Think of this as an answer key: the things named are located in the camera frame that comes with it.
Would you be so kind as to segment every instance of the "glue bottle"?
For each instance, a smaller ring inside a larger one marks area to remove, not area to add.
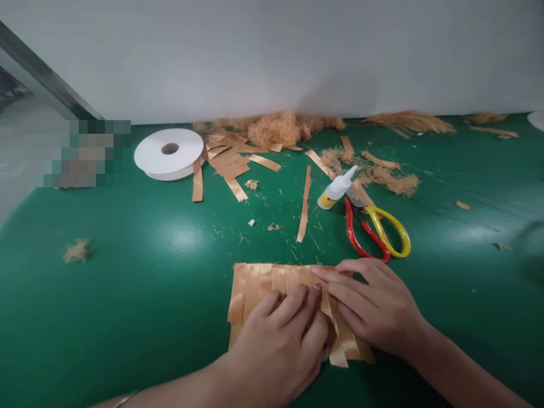
[[[346,194],[346,191],[351,186],[351,178],[356,170],[357,166],[355,165],[350,168],[346,174],[337,176],[333,182],[327,186],[325,192],[321,194],[317,200],[317,205],[324,210],[328,210],[335,205],[336,202]]]

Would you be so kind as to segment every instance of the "red scissor handle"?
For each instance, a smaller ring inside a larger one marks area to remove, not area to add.
[[[348,197],[345,198],[346,203],[346,229],[347,229],[347,237],[349,238],[351,245],[355,248],[355,250],[364,258],[374,258],[379,259],[376,257],[373,257],[368,252],[366,252],[357,242],[357,238],[355,237],[355,232],[353,231],[353,209],[351,207],[351,201]],[[368,225],[368,222],[361,223],[361,226],[363,229],[367,232],[367,234],[370,235],[370,238],[380,247],[382,254],[384,255],[381,259],[382,262],[389,262],[391,259],[391,253],[385,246],[385,244],[381,241],[380,237],[378,237],[374,231],[370,228],[370,225]]]

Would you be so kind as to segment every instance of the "yellow scissor handle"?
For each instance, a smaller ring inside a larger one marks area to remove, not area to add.
[[[393,255],[395,258],[406,258],[408,255],[410,255],[410,252],[412,251],[410,237],[408,236],[408,233],[406,232],[402,224],[398,221],[398,219],[389,214],[387,211],[384,211],[376,206],[370,205],[365,209],[367,210],[368,215],[370,215],[372,223],[376,227],[376,231],[378,232],[380,239],[383,241],[387,249],[389,249],[391,255]],[[395,226],[399,235],[401,236],[402,251],[400,251],[400,253],[395,251],[395,249],[391,246],[391,243],[389,242],[389,239],[385,234],[384,227],[381,225],[380,219],[378,218],[378,214],[391,221],[391,224]]]

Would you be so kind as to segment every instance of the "paper roll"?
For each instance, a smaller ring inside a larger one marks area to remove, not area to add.
[[[188,129],[165,129],[150,134],[134,152],[134,161],[156,180],[178,180],[193,173],[193,162],[204,149],[202,138]]]

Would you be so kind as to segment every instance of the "bracelet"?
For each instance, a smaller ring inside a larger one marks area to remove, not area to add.
[[[131,392],[130,394],[126,395],[125,397],[121,398],[121,400],[116,403],[113,408],[120,408],[125,402],[127,402],[129,399],[134,397],[136,394],[138,394],[141,390],[136,390]]]

